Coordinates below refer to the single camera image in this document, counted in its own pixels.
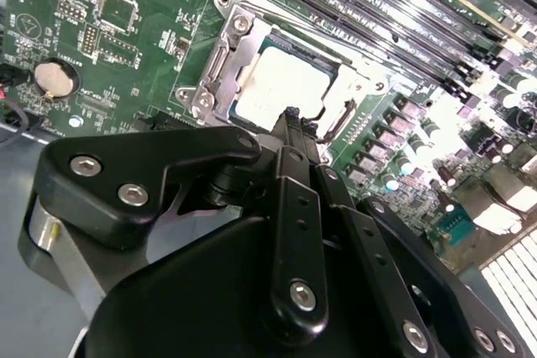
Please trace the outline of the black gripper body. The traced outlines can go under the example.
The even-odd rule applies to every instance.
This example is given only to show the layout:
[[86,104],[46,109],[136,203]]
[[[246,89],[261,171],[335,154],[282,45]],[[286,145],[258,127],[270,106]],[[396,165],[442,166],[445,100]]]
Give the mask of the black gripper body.
[[316,219],[242,218],[122,280],[88,357],[401,357],[402,324]]

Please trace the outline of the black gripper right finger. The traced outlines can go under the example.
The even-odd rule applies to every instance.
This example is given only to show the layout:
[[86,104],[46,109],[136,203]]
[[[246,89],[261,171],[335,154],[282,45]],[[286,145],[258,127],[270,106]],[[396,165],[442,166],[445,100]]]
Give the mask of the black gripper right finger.
[[524,342],[385,204],[317,165],[330,319],[304,357],[522,357]]

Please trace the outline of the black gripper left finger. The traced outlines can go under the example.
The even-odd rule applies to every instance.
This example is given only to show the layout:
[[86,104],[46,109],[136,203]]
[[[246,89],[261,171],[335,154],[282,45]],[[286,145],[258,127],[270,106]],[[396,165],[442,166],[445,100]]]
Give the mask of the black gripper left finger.
[[268,134],[216,126],[56,140],[40,154],[21,235],[42,277],[58,280],[88,318],[146,266],[152,230],[176,213],[242,206],[270,224],[261,298],[286,336],[326,326],[317,124],[286,109]]

